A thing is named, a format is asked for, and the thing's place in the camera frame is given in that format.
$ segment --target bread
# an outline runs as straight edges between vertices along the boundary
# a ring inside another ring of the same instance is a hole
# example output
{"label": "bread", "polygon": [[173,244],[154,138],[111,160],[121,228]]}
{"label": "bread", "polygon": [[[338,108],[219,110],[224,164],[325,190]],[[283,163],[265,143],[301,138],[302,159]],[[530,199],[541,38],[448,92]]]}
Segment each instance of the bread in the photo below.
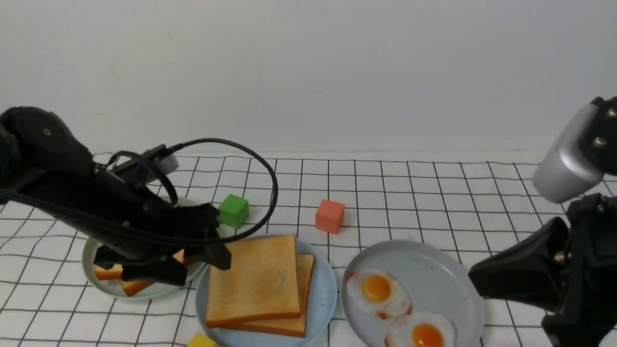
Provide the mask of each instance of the bread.
{"label": "bread", "polygon": [[309,303],[310,284],[313,278],[313,269],[315,268],[315,256],[313,254],[298,254],[296,256],[296,262],[298,295],[300,297],[300,307],[302,308],[299,318],[256,320],[253,322],[227,325],[225,328],[305,338],[307,327],[306,314]]}
{"label": "bread", "polygon": [[119,280],[122,278],[122,265],[115,264],[109,270],[105,270],[100,266],[94,266],[94,276],[101,281]]}
{"label": "bread", "polygon": [[[181,262],[184,266],[189,266],[195,262],[195,261],[186,260],[184,258],[183,249],[181,249],[176,254],[174,254],[173,257],[177,261]],[[105,270],[102,267],[95,266],[94,276],[96,276],[96,278],[102,281],[120,280],[122,291],[124,291],[124,294],[126,294],[126,296],[133,296],[154,284],[154,282],[150,282],[150,281],[129,281],[129,282],[123,281],[122,280],[122,265],[120,264],[115,264],[114,267],[112,267],[109,270]]]}
{"label": "bread", "polygon": [[244,239],[227,247],[231,268],[210,267],[208,328],[300,317],[295,235]]}
{"label": "bread", "polygon": [[126,294],[126,296],[133,296],[153,284],[154,282],[150,282],[150,281],[124,282],[123,280],[120,280],[122,291],[124,291],[124,294]]}

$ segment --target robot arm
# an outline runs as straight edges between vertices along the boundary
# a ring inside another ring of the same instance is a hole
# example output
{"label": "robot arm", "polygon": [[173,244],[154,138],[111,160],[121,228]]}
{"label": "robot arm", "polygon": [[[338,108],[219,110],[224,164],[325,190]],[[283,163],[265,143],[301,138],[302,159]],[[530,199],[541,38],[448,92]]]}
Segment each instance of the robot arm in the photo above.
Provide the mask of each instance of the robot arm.
{"label": "robot arm", "polygon": [[[534,173],[539,194],[564,203],[617,174],[617,97],[594,99],[563,130]],[[510,249],[473,266],[485,298],[551,312],[542,327],[554,347],[597,347],[617,324],[617,198],[573,201],[570,227],[554,218]]]}
{"label": "robot arm", "polygon": [[[273,180],[266,216],[248,231],[221,239],[218,211],[211,204],[176,206],[177,195],[166,177],[178,168],[173,153],[195,143],[230,144],[265,165]],[[111,168],[118,156],[131,160]],[[171,201],[146,184],[160,180]],[[107,165],[93,161],[58,116],[35,107],[14,107],[0,115],[0,202],[38,207],[96,239],[94,263],[105,269],[123,266],[122,279],[184,285],[186,268],[172,256],[184,249],[188,259],[220,269],[231,267],[225,243],[263,226],[276,206],[278,184],[268,163],[241,145],[203,139],[172,148],[158,146],[143,155],[122,151]]]}

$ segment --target yellow cube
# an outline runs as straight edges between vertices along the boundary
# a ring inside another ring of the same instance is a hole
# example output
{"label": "yellow cube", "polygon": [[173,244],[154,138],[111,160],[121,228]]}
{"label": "yellow cube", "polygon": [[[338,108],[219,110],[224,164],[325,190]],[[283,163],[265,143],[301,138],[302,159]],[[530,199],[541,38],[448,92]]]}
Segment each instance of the yellow cube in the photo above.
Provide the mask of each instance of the yellow cube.
{"label": "yellow cube", "polygon": [[198,333],[186,347],[217,347],[217,344],[209,337]]}

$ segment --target red cube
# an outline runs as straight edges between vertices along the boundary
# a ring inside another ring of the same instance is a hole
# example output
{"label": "red cube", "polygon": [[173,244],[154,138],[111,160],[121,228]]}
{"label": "red cube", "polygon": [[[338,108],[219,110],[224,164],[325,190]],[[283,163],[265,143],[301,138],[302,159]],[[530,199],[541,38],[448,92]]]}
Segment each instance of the red cube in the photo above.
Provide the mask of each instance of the red cube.
{"label": "red cube", "polygon": [[343,224],[345,205],[330,200],[322,200],[315,214],[315,228],[324,232],[338,234]]}

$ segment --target fried egg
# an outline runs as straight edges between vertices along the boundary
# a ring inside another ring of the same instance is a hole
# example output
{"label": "fried egg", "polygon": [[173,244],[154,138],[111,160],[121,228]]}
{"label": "fried egg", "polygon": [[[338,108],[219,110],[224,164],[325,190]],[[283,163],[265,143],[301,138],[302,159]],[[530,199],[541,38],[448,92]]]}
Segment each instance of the fried egg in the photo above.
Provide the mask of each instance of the fried egg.
{"label": "fried egg", "polygon": [[381,319],[412,311],[412,301],[400,283],[386,271],[367,267],[347,279],[347,295],[362,311]]}
{"label": "fried egg", "polygon": [[454,347],[454,325],[446,316],[418,311],[400,316],[386,334],[386,347]]}

